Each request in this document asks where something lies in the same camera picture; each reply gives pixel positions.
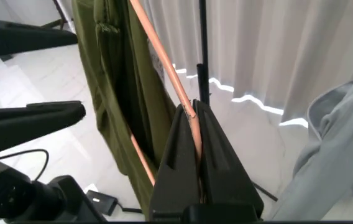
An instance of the green garment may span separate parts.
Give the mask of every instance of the green garment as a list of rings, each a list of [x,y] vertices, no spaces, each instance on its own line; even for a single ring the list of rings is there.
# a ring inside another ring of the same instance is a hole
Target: green garment
[[[98,130],[148,217],[153,187],[130,136],[156,176],[175,105],[153,68],[146,33],[129,1],[73,1],[73,12]]]

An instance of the marble floor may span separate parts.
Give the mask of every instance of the marble floor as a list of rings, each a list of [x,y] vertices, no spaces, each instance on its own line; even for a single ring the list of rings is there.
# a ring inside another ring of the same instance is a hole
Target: marble floor
[[[198,98],[197,78],[180,74],[191,99]],[[169,79],[165,86],[178,103]],[[211,107],[251,179],[279,196],[291,180],[293,166],[307,142],[302,126],[279,126],[279,115],[262,111],[255,103],[232,102],[232,93],[210,84]],[[124,207],[139,208],[126,176],[114,162],[96,123],[80,61],[77,45],[38,50],[16,55],[7,62],[0,60],[0,108],[25,106],[44,101],[80,100],[86,117],[74,126],[0,152],[9,154],[25,149],[42,148],[50,153],[47,170],[40,178],[48,182],[56,176],[72,175],[81,188],[94,184],[102,193],[117,197]],[[7,165],[34,178],[40,171],[36,162],[44,155],[26,154],[3,160]],[[273,201],[260,193],[265,203],[263,217]],[[143,215],[123,213],[116,208],[108,220],[144,220]]]

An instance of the white wall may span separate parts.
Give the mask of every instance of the white wall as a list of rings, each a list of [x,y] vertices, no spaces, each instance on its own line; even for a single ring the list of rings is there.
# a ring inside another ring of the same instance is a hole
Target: white wall
[[[72,17],[71,1],[62,1]],[[60,15],[51,0],[0,0],[0,20],[42,26],[57,19]]]

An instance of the curtain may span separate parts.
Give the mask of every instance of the curtain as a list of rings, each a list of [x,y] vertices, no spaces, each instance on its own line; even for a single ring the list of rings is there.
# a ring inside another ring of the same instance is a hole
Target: curtain
[[[176,68],[201,59],[198,0],[141,0]],[[207,0],[209,77],[281,121],[353,79],[353,0]]]

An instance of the black pole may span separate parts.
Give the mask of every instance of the black pole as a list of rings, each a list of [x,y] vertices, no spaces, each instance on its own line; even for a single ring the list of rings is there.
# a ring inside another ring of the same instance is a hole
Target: black pole
[[[208,43],[207,43],[207,9],[206,0],[199,0],[200,31],[201,31],[201,54],[203,63],[197,64],[197,75],[199,82],[200,101],[209,105],[208,84]]]

